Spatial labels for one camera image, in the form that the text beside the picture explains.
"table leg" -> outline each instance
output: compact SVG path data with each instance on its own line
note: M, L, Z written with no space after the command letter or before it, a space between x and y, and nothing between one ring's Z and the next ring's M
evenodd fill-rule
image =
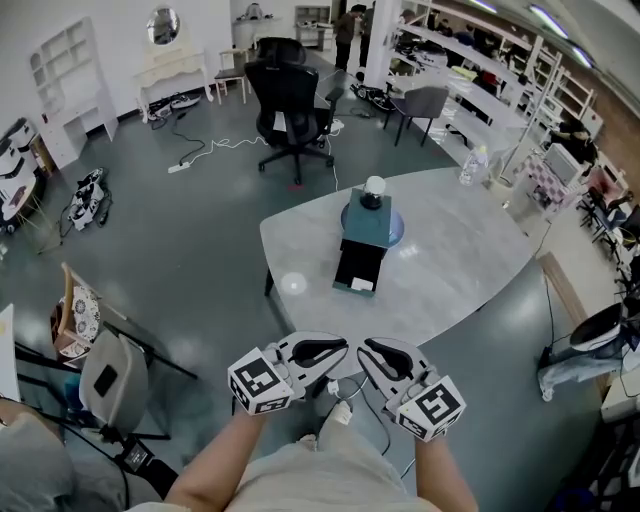
M142 94L142 87L138 89L138 104L142 109L142 122L147 124L149 122L149 105L144 101L144 97Z
M72 366L67 366L66 364L60 363L54 359L49 359L48 357L44 357L42 355L35 355L26 352L24 349L20 347L15 347L16 359L20 361L24 361L25 363L31 363L38 366L43 366L45 368L52 368L54 370L62 370L65 372L71 373L81 373L77 368L73 368Z
M211 94L211 86L208 83L209 79L207 77L209 75L207 73L207 68L202 67L200 68L200 71L202 71L202 76L204 77L204 93L207 95L209 103L211 103L213 101L213 94Z
M273 276L271 275L271 269L267 270L267 282L264 285L264 296L268 297L271 294L273 288Z

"round mirror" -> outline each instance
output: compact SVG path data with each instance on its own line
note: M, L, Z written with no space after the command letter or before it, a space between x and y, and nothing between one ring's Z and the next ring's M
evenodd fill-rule
M180 32L180 18L171 7L159 7L147 22L149 41L165 45L175 41Z

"desk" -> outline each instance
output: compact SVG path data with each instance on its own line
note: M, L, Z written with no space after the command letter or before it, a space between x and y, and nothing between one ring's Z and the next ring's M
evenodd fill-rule
M344 336L352 347L370 336L417 346L500 292L532 251L490 193L461 185L458 172L434 169L387 179L405 234L382 261L371 298L333 288L340 212L351 189L265 219L260 233L270 276L293 327ZM355 354L351 350L330 376L358 373Z
M146 100L144 89L151 87L159 80L166 80L180 73L195 73L200 71L204 83L204 92L209 102L213 101L207 67L205 65L204 52L186 53L176 50L175 55L169 54L166 58L157 58L151 67L133 76L138 88L138 103L142 108L142 122L149 122L149 102Z

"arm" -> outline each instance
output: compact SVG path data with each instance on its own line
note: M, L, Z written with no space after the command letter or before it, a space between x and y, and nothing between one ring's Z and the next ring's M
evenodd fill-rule
M418 496L442 512L477 512L471 489L453 460L444 437L424 443L416 439Z
M266 415L240 410L229 424L187 466L171 487L167 503L192 512L221 512L233 498Z

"chair back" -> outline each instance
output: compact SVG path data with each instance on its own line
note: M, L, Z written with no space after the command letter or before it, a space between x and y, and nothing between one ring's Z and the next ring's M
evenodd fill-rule
M272 137L276 112L284 114L289 144L306 144L317 136L314 103L318 72L315 69L259 60L248 63L245 71L260 101L256 125L263 137Z
M404 95L408 117L437 119L449 96L445 87L421 87L407 91Z
M258 60L272 64L304 64L307 52L300 41L286 37L263 37L258 41Z
M640 240L640 206L635 206L631 211L631 214L627 217L621 225L622 233L625 237L623 245L625 247L633 247ZM627 240L627 237L631 234L633 240Z
M104 330L80 375L80 401L122 437L131 434L145 413L149 376L144 354L126 336Z

